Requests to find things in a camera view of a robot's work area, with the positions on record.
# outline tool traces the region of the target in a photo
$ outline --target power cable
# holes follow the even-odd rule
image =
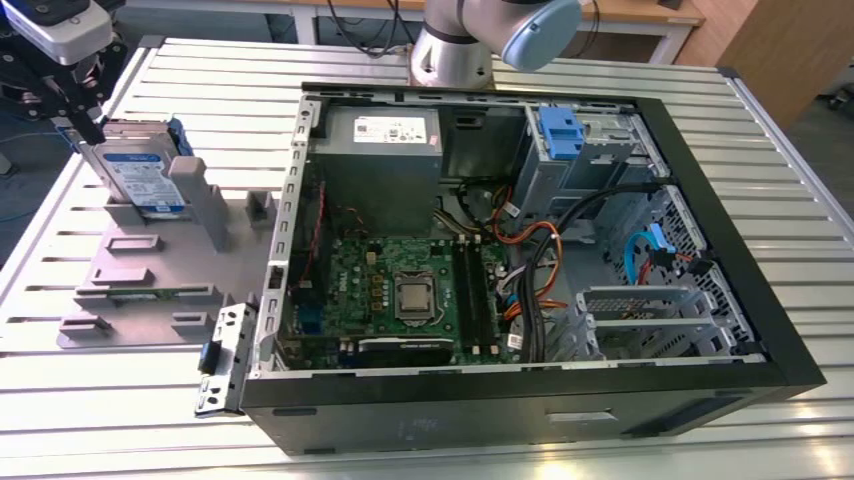
[[[592,7],[593,7],[593,11],[592,11],[592,26],[589,28],[589,32],[587,33],[587,37],[584,38],[584,44],[581,45],[581,48],[577,51],[577,53],[575,53],[575,55],[569,55],[568,58],[580,58],[580,56],[583,54],[585,54],[587,51],[589,50],[589,47],[592,47],[592,44],[596,41],[596,37],[599,36],[599,23],[600,23],[600,19],[601,19],[601,14],[600,14],[600,11],[599,11],[599,1],[597,0],[592,0]]]
[[[381,50],[378,52],[373,52],[370,51],[370,48],[362,47],[361,45],[358,45],[358,42],[356,42],[352,38],[350,38],[350,34],[346,31],[346,29],[344,28],[342,25],[342,21],[337,16],[337,12],[334,11],[334,6],[332,5],[332,0],[325,0],[326,6],[329,7],[329,14],[332,15],[332,23],[334,24],[334,28],[337,29],[337,33],[341,35],[341,38],[344,39],[344,41],[349,44],[350,47],[353,47],[356,50],[358,50],[361,53],[364,53],[369,58],[381,58],[385,55],[388,55],[388,52],[390,50],[392,47],[392,42],[393,42],[393,38],[394,38],[394,32],[397,30],[397,21],[400,19],[400,13],[398,13],[398,9],[400,9],[400,0],[393,0],[393,4],[390,3],[390,0],[386,0],[388,2],[388,6],[390,7],[390,11],[392,11],[392,23],[390,23],[390,32],[388,33],[388,39],[385,40],[385,45],[382,46]],[[404,30],[405,30],[405,24],[402,23],[402,20],[400,20],[400,23],[402,24]],[[377,35],[374,35],[374,38],[378,37],[378,32],[385,28],[385,24],[382,23],[382,25],[380,26],[378,30],[377,30]]]

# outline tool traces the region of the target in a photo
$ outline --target orange wire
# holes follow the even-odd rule
[[[519,233],[515,236],[505,237],[504,235],[501,235],[497,229],[497,218],[500,217],[500,212],[504,210],[504,207],[509,203],[511,196],[512,196],[512,187],[507,187],[507,197],[504,198],[504,203],[499,208],[496,208],[492,211],[492,218],[491,218],[492,233],[495,233],[495,237],[497,238],[497,240],[507,245],[517,245],[521,242],[524,242],[528,239],[528,237],[532,235],[532,233],[540,228],[549,230],[555,239],[555,251],[557,255],[557,261],[555,262],[555,266],[551,269],[551,273],[548,274],[545,285],[543,285],[543,288],[540,288],[536,291],[536,298],[540,298],[543,295],[548,293],[557,279],[557,271],[560,270],[560,263],[563,261],[563,242],[560,241],[560,232],[557,231],[557,227],[555,227],[555,225],[551,222],[540,221],[528,225],[527,228],[521,231],[521,233]],[[547,308],[563,308],[567,306],[565,303],[552,302],[549,300],[540,302],[540,305],[545,306]],[[509,309],[504,313],[504,316],[505,316],[504,318],[512,318],[516,315],[519,315],[519,313],[521,313],[521,306],[519,305],[519,302],[516,302],[509,306]]]
[[[539,302],[539,306],[543,308],[565,308],[568,305],[563,302],[555,302],[552,300],[543,300]],[[507,311],[504,312],[504,320],[511,320],[516,315],[521,313],[521,306],[519,302],[515,302]]]

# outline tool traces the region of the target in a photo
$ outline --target aluminum table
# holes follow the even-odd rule
[[[146,43],[108,112],[173,113],[208,182],[234,198],[282,184],[302,81],[405,83],[404,58],[370,60],[345,48]],[[661,99],[828,384],[673,438],[289,458],[246,418],[193,418],[198,346],[56,346],[109,224],[106,191],[73,156],[0,272],[0,476],[854,475],[854,228],[740,81],[708,68],[563,60],[533,74],[496,61],[495,81],[505,90]]]

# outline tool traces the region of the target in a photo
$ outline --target side panel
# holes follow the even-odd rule
[[[252,408],[290,455],[563,443],[671,435],[740,408],[759,394],[711,390],[452,402]]]

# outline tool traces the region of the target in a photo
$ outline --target floor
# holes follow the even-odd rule
[[[785,132],[841,208],[854,216],[854,117],[816,100]]]

